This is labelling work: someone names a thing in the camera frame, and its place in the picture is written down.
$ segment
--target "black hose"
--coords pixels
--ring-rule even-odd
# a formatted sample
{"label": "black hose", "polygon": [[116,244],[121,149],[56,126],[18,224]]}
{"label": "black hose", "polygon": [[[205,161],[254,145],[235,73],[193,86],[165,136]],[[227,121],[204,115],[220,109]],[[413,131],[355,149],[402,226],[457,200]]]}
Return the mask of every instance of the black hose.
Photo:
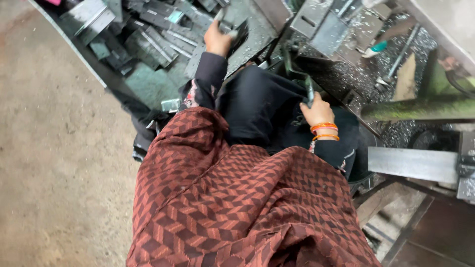
{"label": "black hose", "polygon": [[469,98],[475,98],[475,92],[467,91],[457,82],[457,75],[454,70],[446,71],[446,77],[447,77],[448,82],[460,93],[466,95]]}

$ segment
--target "brown patterned shawl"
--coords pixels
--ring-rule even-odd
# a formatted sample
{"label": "brown patterned shawl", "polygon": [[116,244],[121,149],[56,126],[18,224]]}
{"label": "brown patterned shawl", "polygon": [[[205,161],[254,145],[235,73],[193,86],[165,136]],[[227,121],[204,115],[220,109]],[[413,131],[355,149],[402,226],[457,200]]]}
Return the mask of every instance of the brown patterned shawl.
{"label": "brown patterned shawl", "polygon": [[227,127],[194,107],[155,138],[127,266],[380,266],[338,171],[299,147],[229,147]]}

